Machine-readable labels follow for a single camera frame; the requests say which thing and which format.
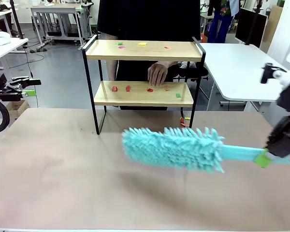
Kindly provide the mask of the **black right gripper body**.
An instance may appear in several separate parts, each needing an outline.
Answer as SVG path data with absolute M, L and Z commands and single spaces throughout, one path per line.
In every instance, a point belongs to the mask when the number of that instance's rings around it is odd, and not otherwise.
M 290 116 L 284 116 L 273 128 L 268 136 L 267 145 L 278 142 L 284 137 L 290 135 Z

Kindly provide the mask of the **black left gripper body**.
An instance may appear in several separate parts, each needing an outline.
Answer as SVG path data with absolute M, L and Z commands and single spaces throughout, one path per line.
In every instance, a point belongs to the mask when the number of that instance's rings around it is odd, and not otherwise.
M 20 84 L 15 86 L 6 83 L 0 86 L 0 100 L 1 101 L 20 101 L 22 99 L 22 89 Z

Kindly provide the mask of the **person's left hand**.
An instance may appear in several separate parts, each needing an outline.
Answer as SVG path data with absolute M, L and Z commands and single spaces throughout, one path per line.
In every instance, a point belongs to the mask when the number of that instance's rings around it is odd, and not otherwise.
M 158 61 L 148 68 L 148 81 L 151 86 L 160 86 L 164 83 L 170 64 L 167 61 Z

